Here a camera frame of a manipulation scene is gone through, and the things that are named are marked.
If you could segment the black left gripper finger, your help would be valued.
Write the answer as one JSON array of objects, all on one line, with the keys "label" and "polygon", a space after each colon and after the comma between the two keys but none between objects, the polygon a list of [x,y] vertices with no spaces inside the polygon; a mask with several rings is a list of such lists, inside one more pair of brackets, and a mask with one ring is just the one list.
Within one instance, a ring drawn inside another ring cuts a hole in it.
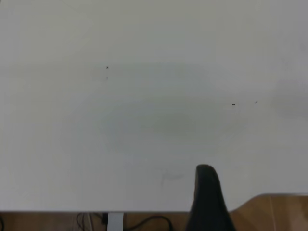
[{"label": "black left gripper finger", "polygon": [[236,230],[224,201],[218,174],[210,165],[196,167],[194,199],[185,230]]}]

